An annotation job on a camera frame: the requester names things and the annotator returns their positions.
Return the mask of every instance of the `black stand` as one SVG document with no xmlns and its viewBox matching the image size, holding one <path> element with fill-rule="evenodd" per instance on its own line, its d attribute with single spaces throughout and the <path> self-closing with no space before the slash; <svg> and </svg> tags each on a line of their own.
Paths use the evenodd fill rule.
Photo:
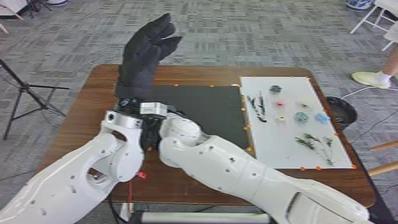
<svg viewBox="0 0 398 224">
<path fill-rule="evenodd" d="M 48 11 L 53 11 L 46 5 L 46 2 L 42 0 L 26 0 L 28 4 L 28 11 L 30 11 L 30 18 L 33 18 L 33 12 L 41 11 L 41 5 L 46 7 Z"/>
<path fill-rule="evenodd" d="M 5 128 L 5 133 L 3 133 L 3 140 L 7 139 L 9 136 L 9 130 L 10 130 L 10 125 L 12 125 L 12 121 L 16 119 L 19 119 L 21 117 L 25 117 L 28 114 L 32 114 L 35 111 L 41 110 L 48 110 L 49 112 L 53 112 L 57 115 L 65 117 L 65 114 L 62 113 L 62 111 L 58 110 L 58 108 L 51 105 L 49 103 L 49 99 L 53 96 L 53 91 L 57 89 L 69 89 L 65 87 L 57 87 L 57 86 L 42 86 L 42 85 L 30 85 L 28 83 L 25 83 L 19 79 L 19 77 L 16 76 L 16 73 L 12 72 L 3 60 L 0 59 L 0 66 L 3 67 L 19 87 L 19 93 L 17 93 L 17 97 L 16 97 L 16 103 L 14 103 L 14 108 L 12 108 L 12 113 L 10 113 L 10 117 L 9 117 L 9 123 L 7 123 L 7 128 Z M 44 88 L 44 89 L 51 89 L 49 95 L 46 97 L 46 99 L 35 94 L 35 92 L 32 91 L 32 88 Z M 21 99 L 21 94 L 26 93 L 30 95 L 30 97 L 33 98 L 35 103 L 39 104 L 39 108 L 33 109 L 32 111 L 28 111 L 25 114 L 21 114 L 19 116 L 16 116 L 16 109 L 17 109 L 17 105 L 19 105 L 19 99 Z"/>
</svg>

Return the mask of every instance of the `person's leg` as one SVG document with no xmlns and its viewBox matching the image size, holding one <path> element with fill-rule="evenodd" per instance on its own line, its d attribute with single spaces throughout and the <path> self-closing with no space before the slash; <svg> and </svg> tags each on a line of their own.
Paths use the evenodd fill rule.
<svg viewBox="0 0 398 224">
<path fill-rule="evenodd" d="M 398 43 L 398 23 L 392 25 L 385 34 L 385 39 Z M 394 46 L 387 62 L 380 72 L 355 72 L 351 74 L 353 80 L 362 84 L 387 89 L 391 86 L 391 77 L 398 73 L 398 46 Z"/>
<path fill-rule="evenodd" d="M 389 59 L 382 67 L 382 73 L 391 76 L 398 73 L 398 46 L 394 46 Z"/>
</svg>

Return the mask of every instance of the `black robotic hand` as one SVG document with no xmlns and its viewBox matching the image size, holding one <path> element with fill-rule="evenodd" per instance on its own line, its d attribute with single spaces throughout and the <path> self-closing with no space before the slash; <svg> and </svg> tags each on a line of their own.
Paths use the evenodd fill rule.
<svg viewBox="0 0 398 224">
<path fill-rule="evenodd" d="M 145 100 L 152 90 L 158 63 L 177 48 L 183 37 L 167 38 L 176 32 L 167 13 L 136 31 L 128 41 L 119 66 L 115 97 Z"/>
</svg>

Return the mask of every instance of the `chair leg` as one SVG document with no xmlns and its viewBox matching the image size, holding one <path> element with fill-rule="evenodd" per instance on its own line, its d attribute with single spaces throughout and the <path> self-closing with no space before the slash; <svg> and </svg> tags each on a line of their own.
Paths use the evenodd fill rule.
<svg viewBox="0 0 398 224">
<path fill-rule="evenodd" d="M 382 51 L 385 51 L 385 50 L 389 49 L 392 43 L 394 43 L 394 42 L 391 41 L 389 44 L 385 45 L 385 47 L 382 48 Z"/>
<path fill-rule="evenodd" d="M 5 29 L 5 27 L 3 27 L 3 24 L 0 23 L 0 29 L 3 30 L 3 32 L 9 34 L 9 31 L 7 31 L 7 29 Z"/>
<path fill-rule="evenodd" d="M 382 15 L 383 15 L 383 11 L 385 11 L 385 9 L 382 9 L 380 15 L 376 16 L 376 22 L 375 22 L 373 28 L 375 28 L 376 25 L 378 25 L 378 22 L 380 22 L 380 19 L 382 19 Z"/>
<path fill-rule="evenodd" d="M 375 176 L 376 174 L 385 173 L 394 169 L 398 169 L 398 162 L 392 162 L 392 163 L 371 168 L 367 170 L 369 176 Z"/>
<path fill-rule="evenodd" d="M 14 16 L 16 16 L 16 18 L 19 19 L 19 20 L 25 20 L 23 18 L 21 18 L 21 16 L 17 15 L 17 13 L 14 12 L 14 10 L 9 8 L 9 6 L 7 5 L 0 5 L 9 11 L 10 11 L 10 13 L 14 14 Z"/>
<path fill-rule="evenodd" d="M 360 27 L 360 25 L 362 25 L 366 19 L 369 18 L 371 13 L 375 12 L 376 8 L 378 8 L 378 6 L 375 6 L 373 9 L 369 10 L 369 13 L 366 14 L 366 16 L 364 16 L 364 18 L 362 18 L 362 20 L 360 20 L 357 26 L 353 27 L 353 29 L 351 29 L 351 31 L 350 31 L 350 34 L 353 34 L 353 32 L 357 31 L 357 28 Z"/>
<path fill-rule="evenodd" d="M 371 150 L 383 150 L 383 149 L 392 148 L 392 147 L 398 147 L 398 141 L 392 141 L 392 142 L 389 142 L 389 143 L 385 143 L 385 144 L 375 146 L 375 147 L 371 148 Z"/>
</svg>

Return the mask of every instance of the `white shoe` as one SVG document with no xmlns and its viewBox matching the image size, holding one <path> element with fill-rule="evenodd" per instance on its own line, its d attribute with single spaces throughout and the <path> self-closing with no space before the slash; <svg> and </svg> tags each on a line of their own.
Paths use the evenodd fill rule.
<svg viewBox="0 0 398 224">
<path fill-rule="evenodd" d="M 376 80 L 376 73 L 375 72 L 355 72 L 351 74 L 351 79 L 366 86 L 375 86 L 380 89 L 387 89 L 391 87 L 391 81 L 382 83 Z"/>
</svg>

